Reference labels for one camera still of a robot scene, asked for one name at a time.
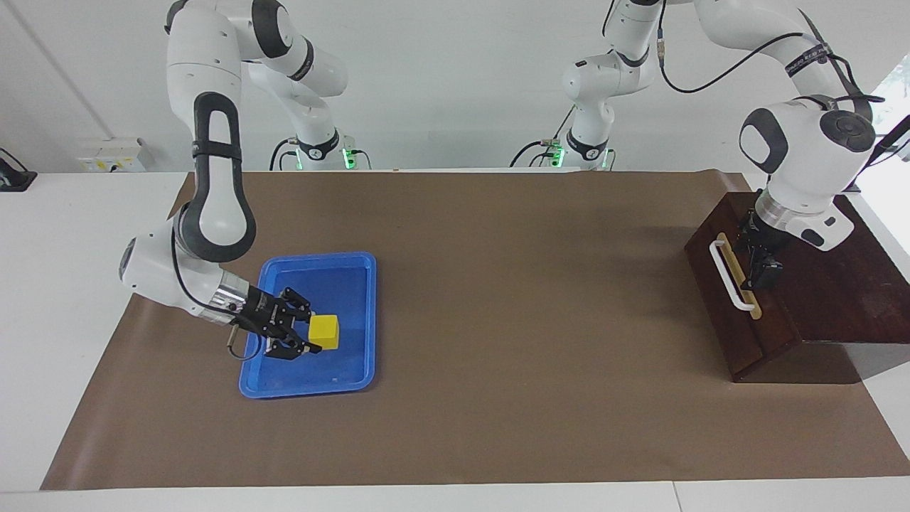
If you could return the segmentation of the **white wall socket box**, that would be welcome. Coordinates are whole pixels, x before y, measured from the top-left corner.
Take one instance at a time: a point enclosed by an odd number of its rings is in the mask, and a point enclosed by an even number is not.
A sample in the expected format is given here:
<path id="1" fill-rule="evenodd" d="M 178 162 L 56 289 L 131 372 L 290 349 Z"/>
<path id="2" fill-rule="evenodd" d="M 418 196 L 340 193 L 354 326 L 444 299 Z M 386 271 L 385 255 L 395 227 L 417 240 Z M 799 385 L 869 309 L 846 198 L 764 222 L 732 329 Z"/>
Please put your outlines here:
<path id="1" fill-rule="evenodd" d="M 75 158 L 82 171 L 94 173 L 145 172 L 153 164 L 149 150 L 138 137 L 82 139 Z"/>

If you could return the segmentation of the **brown table mat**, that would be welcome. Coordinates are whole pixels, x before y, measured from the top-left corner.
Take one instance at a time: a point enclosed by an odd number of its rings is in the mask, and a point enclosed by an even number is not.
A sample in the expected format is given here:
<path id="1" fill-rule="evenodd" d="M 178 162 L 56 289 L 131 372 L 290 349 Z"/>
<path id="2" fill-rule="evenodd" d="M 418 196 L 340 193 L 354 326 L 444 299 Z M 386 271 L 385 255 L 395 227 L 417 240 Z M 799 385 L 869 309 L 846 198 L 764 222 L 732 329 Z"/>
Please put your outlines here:
<path id="1" fill-rule="evenodd" d="M 363 391 L 244 398 L 228 332 L 128 302 L 43 479 L 117 487 L 910 476 L 864 386 L 730 382 L 685 256 L 732 173 L 247 173 L 230 271 L 370 252 Z"/>

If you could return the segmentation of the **dark wooden drawer cabinet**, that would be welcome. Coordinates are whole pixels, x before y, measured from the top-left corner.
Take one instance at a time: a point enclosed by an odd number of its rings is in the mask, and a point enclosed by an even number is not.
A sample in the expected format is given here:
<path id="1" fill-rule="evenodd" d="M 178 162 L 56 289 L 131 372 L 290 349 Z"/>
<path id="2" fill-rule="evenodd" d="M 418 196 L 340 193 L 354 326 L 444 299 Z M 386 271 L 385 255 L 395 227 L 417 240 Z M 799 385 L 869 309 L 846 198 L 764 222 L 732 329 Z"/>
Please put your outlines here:
<path id="1" fill-rule="evenodd" d="M 770 289 L 796 335 L 747 383 L 852 385 L 910 362 L 910 282 L 848 198 L 833 202 L 854 230 L 829 252 L 790 240 L 777 255 Z"/>

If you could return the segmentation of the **wooden drawer with white handle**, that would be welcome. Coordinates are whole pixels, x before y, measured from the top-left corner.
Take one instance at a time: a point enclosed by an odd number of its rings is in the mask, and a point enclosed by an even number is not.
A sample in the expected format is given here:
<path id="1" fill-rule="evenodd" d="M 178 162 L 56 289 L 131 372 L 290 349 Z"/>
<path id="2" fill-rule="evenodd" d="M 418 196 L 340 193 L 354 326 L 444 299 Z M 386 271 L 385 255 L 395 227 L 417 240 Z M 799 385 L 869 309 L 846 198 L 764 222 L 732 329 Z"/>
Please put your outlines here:
<path id="1" fill-rule="evenodd" d="M 685 255 L 732 381 L 764 382 L 771 360 L 794 343 L 793 322 L 771 289 L 742 289 L 739 224 L 756 193 L 728 192 L 685 244 Z"/>

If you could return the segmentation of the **black stand with pole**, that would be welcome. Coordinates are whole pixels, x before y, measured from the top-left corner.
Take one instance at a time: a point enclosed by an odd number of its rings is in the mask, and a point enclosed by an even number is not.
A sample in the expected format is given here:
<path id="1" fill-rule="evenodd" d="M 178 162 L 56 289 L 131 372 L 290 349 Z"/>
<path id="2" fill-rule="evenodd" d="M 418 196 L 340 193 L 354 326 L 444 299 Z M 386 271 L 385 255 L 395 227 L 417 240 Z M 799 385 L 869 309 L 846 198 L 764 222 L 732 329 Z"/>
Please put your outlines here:
<path id="1" fill-rule="evenodd" d="M 859 173 L 852 179 L 844 192 L 860 192 L 861 189 L 856 184 L 860 174 L 865 171 L 865 169 L 884 163 L 887 159 L 894 158 L 894 156 L 900 156 L 900 159 L 904 162 L 910 161 L 910 114 L 907 114 L 891 131 L 878 140 L 867 163 L 862 166 Z"/>

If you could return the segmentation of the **yellow cube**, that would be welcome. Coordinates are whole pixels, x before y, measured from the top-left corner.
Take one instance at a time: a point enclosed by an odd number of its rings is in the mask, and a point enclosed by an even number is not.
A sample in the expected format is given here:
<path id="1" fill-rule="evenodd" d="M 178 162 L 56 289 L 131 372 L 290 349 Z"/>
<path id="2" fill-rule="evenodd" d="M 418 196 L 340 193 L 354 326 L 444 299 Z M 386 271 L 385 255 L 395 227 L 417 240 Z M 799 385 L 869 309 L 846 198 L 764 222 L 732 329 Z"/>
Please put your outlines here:
<path id="1" fill-rule="evenodd" d="M 309 320 L 306 340 L 321 350 L 337 350 L 339 347 L 339 320 L 334 314 L 313 314 Z"/>

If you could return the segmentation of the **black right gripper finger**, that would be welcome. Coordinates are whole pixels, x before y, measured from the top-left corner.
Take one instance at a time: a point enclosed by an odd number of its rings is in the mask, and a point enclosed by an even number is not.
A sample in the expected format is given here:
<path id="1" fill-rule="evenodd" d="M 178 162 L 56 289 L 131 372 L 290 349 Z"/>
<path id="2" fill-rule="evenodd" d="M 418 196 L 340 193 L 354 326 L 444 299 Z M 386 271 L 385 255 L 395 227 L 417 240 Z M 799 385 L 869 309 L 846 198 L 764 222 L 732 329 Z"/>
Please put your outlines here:
<path id="1" fill-rule="evenodd" d="M 295 289 L 286 287 L 280 292 L 279 298 L 284 302 L 284 310 L 297 321 L 308 323 L 313 315 L 310 301 L 300 295 Z"/>
<path id="2" fill-rule="evenodd" d="M 307 353 L 320 353 L 323 347 L 301 337 L 296 329 L 279 329 L 267 334 L 264 357 L 292 361 Z"/>

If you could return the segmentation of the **blue plastic tray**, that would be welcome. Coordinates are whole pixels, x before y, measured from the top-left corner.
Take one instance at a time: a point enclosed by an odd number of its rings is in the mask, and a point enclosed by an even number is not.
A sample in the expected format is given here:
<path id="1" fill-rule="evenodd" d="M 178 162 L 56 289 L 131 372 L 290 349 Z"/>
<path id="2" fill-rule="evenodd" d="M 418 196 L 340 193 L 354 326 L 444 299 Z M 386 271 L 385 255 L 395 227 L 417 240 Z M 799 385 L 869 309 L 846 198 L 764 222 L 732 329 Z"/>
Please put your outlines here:
<path id="1" fill-rule="evenodd" d="M 257 287 L 277 295 L 292 288 L 316 315 L 334 315 L 339 342 L 293 360 L 257 352 L 248 334 L 238 388 L 250 399 L 302 398 L 367 388 L 376 373 L 377 262 L 368 252 L 338 252 L 267 260 Z"/>

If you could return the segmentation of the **black stand base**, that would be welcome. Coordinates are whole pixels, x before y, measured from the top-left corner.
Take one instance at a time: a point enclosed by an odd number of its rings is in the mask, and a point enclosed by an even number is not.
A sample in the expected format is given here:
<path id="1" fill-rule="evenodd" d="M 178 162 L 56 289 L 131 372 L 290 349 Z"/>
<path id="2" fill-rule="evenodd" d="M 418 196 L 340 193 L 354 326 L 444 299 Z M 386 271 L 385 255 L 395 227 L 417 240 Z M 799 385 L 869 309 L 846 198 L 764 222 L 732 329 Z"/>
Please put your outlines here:
<path id="1" fill-rule="evenodd" d="M 23 192 L 36 180 L 20 159 L 0 146 L 0 192 Z"/>

